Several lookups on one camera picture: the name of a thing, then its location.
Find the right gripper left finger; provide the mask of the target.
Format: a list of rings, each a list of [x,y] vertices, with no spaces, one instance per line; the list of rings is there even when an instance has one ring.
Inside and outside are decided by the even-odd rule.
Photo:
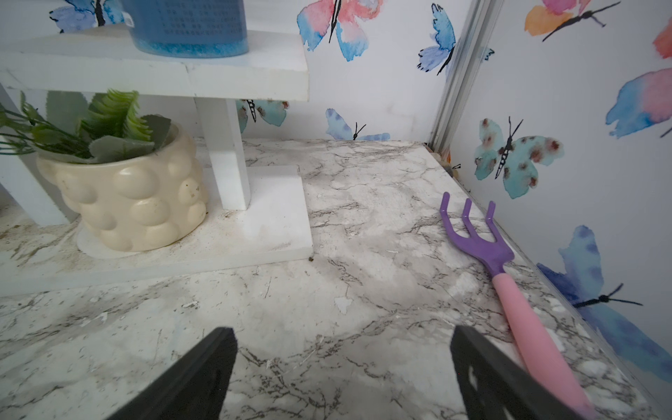
[[[217,327],[111,419],[217,419],[222,412],[238,343]]]

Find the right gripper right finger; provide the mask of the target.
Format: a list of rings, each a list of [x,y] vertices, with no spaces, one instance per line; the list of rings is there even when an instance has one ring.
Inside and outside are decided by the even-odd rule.
[[[455,327],[450,348],[468,418],[578,417],[474,328]]]

